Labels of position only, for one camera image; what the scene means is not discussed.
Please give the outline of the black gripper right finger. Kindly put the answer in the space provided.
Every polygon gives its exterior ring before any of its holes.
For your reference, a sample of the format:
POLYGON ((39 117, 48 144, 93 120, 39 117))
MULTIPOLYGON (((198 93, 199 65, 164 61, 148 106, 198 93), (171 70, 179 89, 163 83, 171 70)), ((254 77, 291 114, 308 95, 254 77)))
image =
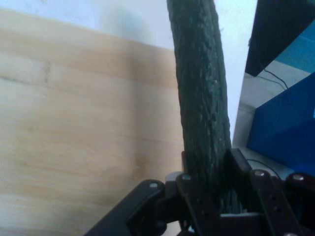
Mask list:
POLYGON ((292 173, 285 180, 254 170, 239 149, 226 154, 226 171, 247 210, 224 217, 229 236, 313 236, 315 234, 315 178, 292 173))

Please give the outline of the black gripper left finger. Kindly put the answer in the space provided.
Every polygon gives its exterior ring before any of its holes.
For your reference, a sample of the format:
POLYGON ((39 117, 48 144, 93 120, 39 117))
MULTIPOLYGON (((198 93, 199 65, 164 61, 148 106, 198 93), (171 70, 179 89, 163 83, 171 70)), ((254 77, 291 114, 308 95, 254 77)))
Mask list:
POLYGON ((220 215, 192 170, 194 160, 194 155, 183 151, 183 174, 166 183, 154 179, 141 182, 86 235, 160 236, 168 223, 180 221, 181 236, 189 235, 190 225, 198 236, 218 236, 220 215))

